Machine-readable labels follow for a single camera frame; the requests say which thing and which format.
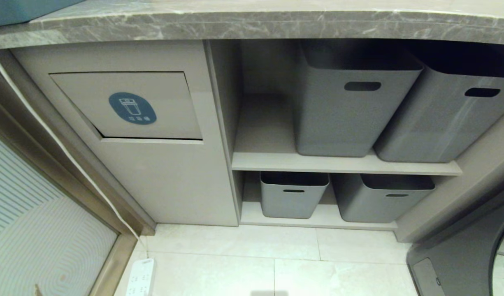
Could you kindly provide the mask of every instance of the glass door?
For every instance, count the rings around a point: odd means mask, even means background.
[[[0,296],[84,296],[118,234],[0,140]]]

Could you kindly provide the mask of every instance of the open shelf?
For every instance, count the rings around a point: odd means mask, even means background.
[[[278,96],[245,97],[232,158],[237,171],[417,174],[460,176],[450,163],[401,163],[379,159],[373,150],[365,157],[310,157],[295,150],[289,105]]]
[[[323,198],[309,219],[265,217],[261,211],[261,184],[259,183],[259,173],[257,172],[246,173],[240,224],[358,230],[395,230],[398,228],[395,222],[358,223],[344,221],[341,218],[332,186],[329,186],[325,190]]]

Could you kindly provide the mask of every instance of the power outlet socket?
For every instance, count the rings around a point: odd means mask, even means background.
[[[151,296],[154,271],[154,259],[135,261],[131,267],[126,296]]]

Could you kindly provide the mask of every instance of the plastic storage bin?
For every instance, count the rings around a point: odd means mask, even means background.
[[[341,217],[391,223],[434,190],[429,176],[331,174]]]
[[[266,217],[308,219],[329,185],[327,173],[261,172]]]
[[[293,94],[297,152],[364,157],[422,69],[393,42],[301,41]]]
[[[386,161],[452,161],[504,114],[504,55],[461,42],[410,49],[425,69],[374,150]]]
[[[28,22],[83,0],[0,0],[0,26]]]

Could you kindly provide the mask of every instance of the blue circular sticker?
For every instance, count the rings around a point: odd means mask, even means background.
[[[156,114],[150,103],[144,98],[129,92],[117,92],[109,97],[109,105],[127,122],[134,124],[152,124]]]

